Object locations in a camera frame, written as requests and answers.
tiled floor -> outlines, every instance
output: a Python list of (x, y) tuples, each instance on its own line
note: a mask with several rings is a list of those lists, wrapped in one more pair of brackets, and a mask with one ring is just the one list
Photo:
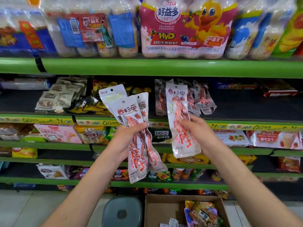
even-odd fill
[[(0, 227), (39, 227), (66, 198), (67, 192), (0, 190)], [(105, 204), (112, 194), (100, 199), (88, 227), (100, 227)], [(303, 202), (285, 202), (303, 218)], [(237, 202), (226, 201), (231, 227), (251, 227)]]

cartoon man illustration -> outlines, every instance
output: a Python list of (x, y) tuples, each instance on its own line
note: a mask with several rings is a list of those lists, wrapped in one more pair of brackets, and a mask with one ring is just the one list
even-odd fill
[(114, 41), (112, 37), (108, 33), (108, 29), (104, 24), (104, 21), (101, 21), (101, 26), (99, 29), (95, 31), (95, 33), (102, 33), (103, 41), (106, 47), (112, 47), (114, 45)]

gray stool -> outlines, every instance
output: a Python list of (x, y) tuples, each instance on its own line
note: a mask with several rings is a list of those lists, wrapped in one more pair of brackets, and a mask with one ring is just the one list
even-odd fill
[(106, 203), (102, 227), (140, 227), (142, 224), (142, 205), (136, 197), (115, 197)]

cardboard box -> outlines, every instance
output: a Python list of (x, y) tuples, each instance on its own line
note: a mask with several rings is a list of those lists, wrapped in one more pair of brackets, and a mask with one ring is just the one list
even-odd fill
[(184, 214), (185, 201), (213, 202), (218, 216), (223, 220), (222, 227), (230, 227), (222, 198), (214, 196), (156, 195), (147, 194), (145, 199), (144, 227), (159, 227), (168, 224), (170, 218), (186, 225)]

hand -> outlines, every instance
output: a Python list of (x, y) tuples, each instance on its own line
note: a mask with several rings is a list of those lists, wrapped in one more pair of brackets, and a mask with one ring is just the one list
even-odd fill
[(132, 127), (119, 125), (115, 136), (109, 142), (107, 149), (110, 149), (121, 163), (128, 157), (128, 146), (131, 144), (135, 133), (144, 130), (147, 126), (148, 124), (146, 122), (139, 123)]
[(190, 120), (183, 119), (179, 123), (189, 130), (191, 136), (201, 145), (202, 152), (209, 157), (209, 151), (214, 147), (223, 144), (215, 135), (213, 130), (208, 126), (207, 122), (200, 117), (189, 115)]

